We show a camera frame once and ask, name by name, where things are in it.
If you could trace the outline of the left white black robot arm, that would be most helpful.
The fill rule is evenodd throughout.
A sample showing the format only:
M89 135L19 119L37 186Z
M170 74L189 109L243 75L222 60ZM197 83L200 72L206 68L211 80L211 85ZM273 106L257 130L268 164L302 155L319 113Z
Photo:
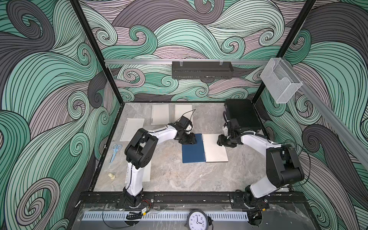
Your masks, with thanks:
M144 169L150 163L158 144L177 140L180 144L196 144L193 124L169 123L164 128L145 130L140 128L125 149L128 162L127 183L123 189L125 204L130 207L140 205L143 196Z

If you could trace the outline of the torn lined notebook page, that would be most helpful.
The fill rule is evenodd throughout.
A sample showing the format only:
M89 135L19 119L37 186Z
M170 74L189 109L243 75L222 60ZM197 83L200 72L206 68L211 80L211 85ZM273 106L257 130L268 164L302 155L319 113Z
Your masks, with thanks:
M126 120L122 136L120 138L121 142L131 141L136 132L143 128L144 118L128 118Z

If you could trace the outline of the blue cover notebook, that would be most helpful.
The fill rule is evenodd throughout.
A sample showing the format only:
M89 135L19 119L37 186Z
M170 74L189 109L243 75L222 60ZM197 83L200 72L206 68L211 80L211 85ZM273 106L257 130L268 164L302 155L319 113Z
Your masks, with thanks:
M196 144L182 146L183 163L228 162L224 146L217 144L219 134L195 134Z

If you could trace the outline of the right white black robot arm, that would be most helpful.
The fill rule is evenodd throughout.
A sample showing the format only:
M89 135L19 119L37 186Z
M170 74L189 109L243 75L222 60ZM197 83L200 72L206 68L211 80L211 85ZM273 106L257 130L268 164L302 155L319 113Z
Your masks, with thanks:
M244 132L238 136L221 134L217 144L230 148L239 144L247 145L265 157L265 176L247 186L242 193L246 208L265 209L265 196L305 178L296 150L289 144L275 143L255 132Z

